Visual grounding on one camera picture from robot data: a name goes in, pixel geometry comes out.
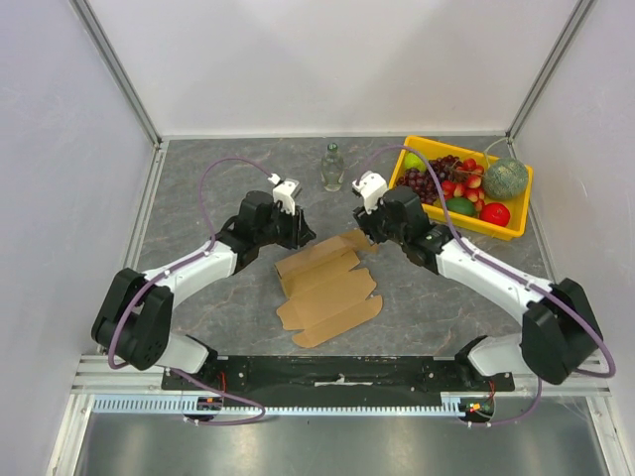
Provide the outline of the brown cardboard box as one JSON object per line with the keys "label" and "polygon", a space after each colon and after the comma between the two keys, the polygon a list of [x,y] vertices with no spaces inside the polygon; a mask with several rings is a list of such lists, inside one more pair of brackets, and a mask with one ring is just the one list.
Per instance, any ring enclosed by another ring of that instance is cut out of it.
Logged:
{"label": "brown cardboard box", "polygon": [[318,347],[380,313],[383,298],[375,293],[377,283],[358,257],[376,251],[355,229],[275,264],[287,298],[277,315],[283,328],[294,333],[297,346]]}

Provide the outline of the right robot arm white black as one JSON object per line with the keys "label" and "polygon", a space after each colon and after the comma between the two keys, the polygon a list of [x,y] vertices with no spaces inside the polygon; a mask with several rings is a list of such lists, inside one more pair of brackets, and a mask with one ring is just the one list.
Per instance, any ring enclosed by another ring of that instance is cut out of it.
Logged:
{"label": "right robot arm white black", "polygon": [[352,189],[362,200],[353,216],[372,242],[396,243],[414,265],[467,286],[520,323],[516,334],[478,337],[463,347],[466,358],[453,368],[462,388],[477,390],[490,376],[523,370],[559,385],[598,349],[601,332],[577,282],[551,283],[482,252],[450,227],[432,223],[405,186],[358,182]]}

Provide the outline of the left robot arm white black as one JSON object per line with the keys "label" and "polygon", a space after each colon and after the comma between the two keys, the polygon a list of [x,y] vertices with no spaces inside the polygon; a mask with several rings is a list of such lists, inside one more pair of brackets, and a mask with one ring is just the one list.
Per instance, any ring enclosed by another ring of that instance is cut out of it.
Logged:
{"label": "left robot arm white black", "polygon": [[113,370],[131,366],[177,369],[197,390],[217,379],[216,352],[197,339],[172,331],[173,311],[209,285],[232,277],[277,245],[297,250],[316,238],[301,207],[290,213],[281,198],[250,191],[238,212],[198,249],[171,264],[138,272],[119,271],[91,328],[91,338],[107,351]]}

